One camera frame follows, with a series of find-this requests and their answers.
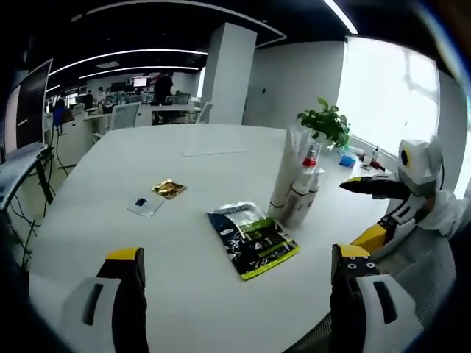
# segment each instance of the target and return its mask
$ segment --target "white wall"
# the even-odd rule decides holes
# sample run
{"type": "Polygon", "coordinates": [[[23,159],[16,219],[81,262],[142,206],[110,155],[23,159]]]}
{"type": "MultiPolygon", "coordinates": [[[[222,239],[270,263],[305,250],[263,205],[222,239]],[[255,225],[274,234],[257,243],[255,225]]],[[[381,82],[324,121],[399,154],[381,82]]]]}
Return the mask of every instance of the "white wall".
{"type": "Polygon", "coordinates": [[[343,42],[297,43],[257,50],[243,124],[285,129],[303,110],[319,109],[317,97],[335,104],[343,60],[343,42]]]}
{"type": "MultiPolygon", "coordinates": [[[[154,77],[158,74],[158,72],[153,72],[152,74],[150,74],[150,76],[154,77]]],[[[124,82],[132,77],[142,75],[144,75],[143,72],[103,77],[98,79],[90,79],[87,81],[87,91],[91,90],[91,93],[93,95],[96,95],[98,93],[99,87],[103,87],[103,89],[106,90],[108,87],[111,86],[112,83],[124,82]]],[[[196,91],[194,92],[194,86],[196,85],[196,88],[198,87],[198,73],[187,74],[183,72],[174,72],[172,80],[174,82],[174,86],[171,88],[172,93],[175,93],[177,90],[179,90],[180,92],[191,93],[192,96],[196,96],[196,91]]]]}
{"type": "Polygon", "coordinates": [[[440,118],[438,135],[445,155],[444,188],[454,190],[463,163],[467,137],[466,96],[459,84],[439,71],[440,118]]]}
{"type": "Polygon", "coordinates": [[[213,102],[212,124],[242,124],[257,33],[225,23],[210,43],[202,103],[213,102]]]}

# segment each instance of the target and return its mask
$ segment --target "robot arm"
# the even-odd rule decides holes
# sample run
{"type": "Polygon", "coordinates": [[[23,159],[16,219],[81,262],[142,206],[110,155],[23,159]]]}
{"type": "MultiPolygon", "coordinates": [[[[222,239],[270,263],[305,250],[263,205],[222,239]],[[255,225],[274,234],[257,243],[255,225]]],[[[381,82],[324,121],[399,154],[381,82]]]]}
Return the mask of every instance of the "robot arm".
{"type": "Polygon", "coordinates": [[[62,337],[76,352],[149,353],[145,286],[142,248],[109,253],[98,274],[65,300],[62,337]]]}
{"type": "Polygon", "coordinates": [[[332,249],[330,353],[402,352],[423,327],[415,302],[359,246],[332,249]]]}
{"type": "Polygon", "coordinates": [[[392,240],[400,242],[427,215],[427,200],[435,195],[442,180],[443,153],[437,137],[430,143],[402,140],[398,155],[397,174],[355,177],[340,184],[341,188],[374,199],[403,200],[353,242],[375,255],[392,240]]]}

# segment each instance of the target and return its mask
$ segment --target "white chair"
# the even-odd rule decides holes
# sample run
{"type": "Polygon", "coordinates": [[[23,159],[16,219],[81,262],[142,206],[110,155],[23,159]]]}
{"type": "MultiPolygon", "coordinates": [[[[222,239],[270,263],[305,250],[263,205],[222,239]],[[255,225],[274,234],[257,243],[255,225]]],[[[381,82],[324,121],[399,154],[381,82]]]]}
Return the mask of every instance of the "white chair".
{"type": "MultiPolygon", "coordinates": [[[[139,107],[141,103],[121,104],[113,107],[111,112],[111,121],[105,133],[109,130],[125,129],[127,127],[134,127],[135,119],[138,116],[139,107]]],[[[103,137],[103,134],[95,133],[93,136],[96,140],[103,137]]]]}
{"type": "Polygon", "coordinates": [[[72,115],[80,115],[83,113],[83,110],[85,109],[85,105],[83,103],[77,103],[75,107],[72,110],[72,115]]]}
{"type": "Polygon", "coordinates": [[[198,119],[195,124],[209,124],[209,112],[212,107],[213,103],[207,101],[203,106],[203,109],[201,109],[201,112],[199,112],[198,119]]]}

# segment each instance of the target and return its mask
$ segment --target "window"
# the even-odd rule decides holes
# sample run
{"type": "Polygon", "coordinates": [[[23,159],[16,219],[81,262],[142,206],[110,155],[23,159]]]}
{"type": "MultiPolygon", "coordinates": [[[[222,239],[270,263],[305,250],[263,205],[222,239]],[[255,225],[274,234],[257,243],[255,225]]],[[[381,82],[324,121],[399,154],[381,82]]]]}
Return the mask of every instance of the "window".
{"type": "Polygon", "coordinates": [[[65,96],[65,104],[67,105],[67,108],[70,108],[71,104],[75,104],[75,100],[78,96],[78,93],[70,93],[65,96]]]}
{"type": "Polygon", "coordinates": [[[436,64],[402,46],[348,38],[337,105],[352,135],[397,156],[401,139],[436,134],[436,64]]]}
{"type": "Polygon", "coordinates": [[[463,164],[459,173],[458,182],[456,183],[455,196],[457,199],[463,199],[464,192],[471,179],[471,100],[467,96],[467,113],[468,113],[468,132],[466,138],[466,148],[464,149],[463,164]]]}

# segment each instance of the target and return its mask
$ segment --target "white pillar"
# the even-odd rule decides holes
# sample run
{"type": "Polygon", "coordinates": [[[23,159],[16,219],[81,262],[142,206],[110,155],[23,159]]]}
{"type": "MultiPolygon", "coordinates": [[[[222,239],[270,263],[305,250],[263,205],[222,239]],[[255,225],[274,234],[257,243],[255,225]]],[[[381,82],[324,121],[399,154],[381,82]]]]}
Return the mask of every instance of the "white pillar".
{"type": "Polygon", "coordinates": [[[211,36],[202,104],[211,124],[242,124],[257,33],[225,23],[211,36]]]}

